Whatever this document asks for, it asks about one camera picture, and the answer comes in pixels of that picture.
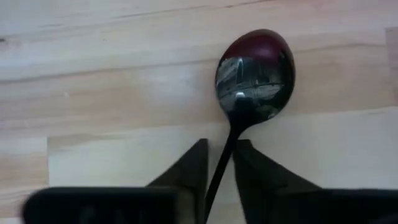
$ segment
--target black spoon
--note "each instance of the black spoon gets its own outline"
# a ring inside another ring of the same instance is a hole
[[[294,81],[292,52],[274,31],[252,31],[222,56],[216,72],[216,94],[231,129],[206,194],[206,222],[238,137],[248,127],[277,115],[287,104]]]

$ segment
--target black object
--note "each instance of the black object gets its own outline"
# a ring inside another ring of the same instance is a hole
[[[249,140],[238,141],[233,159],[247,223],[268,223],[277,193],[321,190],[255,150]]]
[[[26,202],[25,224],[177,223],[178,192],[151,188],[50,188]]]
[[[222,56],[215,86],[231,130],[206,195],[206,220],[238,137],[248,127],[277,115],[290,99],[294,81],[293,55],[274,31],[252,31]]]

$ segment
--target wooden floor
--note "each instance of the wooden floor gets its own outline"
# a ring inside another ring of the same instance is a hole
[[[0,0],[0,224],[47,186],[142,186],[228,133],[227,46],[283,35],[296,88],[242,138],[322,187],[398,188],[396,0]],[[233,167],[210,223],[243,223]]]

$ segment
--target wood grain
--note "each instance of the wood grain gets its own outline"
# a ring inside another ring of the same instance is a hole
[[[29,194],[48,184],[47,140],[0,141],[0,166],[0,217],[14,217]]]
[[[0,224],[48,184],[146,185],[199,138],[212,173],[216,65],[260,28],[286,38],[297,82],[242,138],[324,187],[398,188],[398,1],[0,3]],[[210,223],[242,221],[229,164]]]
[[[386,29],[387,48],[394,93],[398,102],[398,28]]]

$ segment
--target spoon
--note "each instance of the spoon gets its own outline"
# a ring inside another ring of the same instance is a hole
[[[215,78],[216,95],[231,129],[205,199],[207,222],[226,165],[241,133],[277,115],[294,88],[292,52],[276,32],[243,35],[222,56]]]

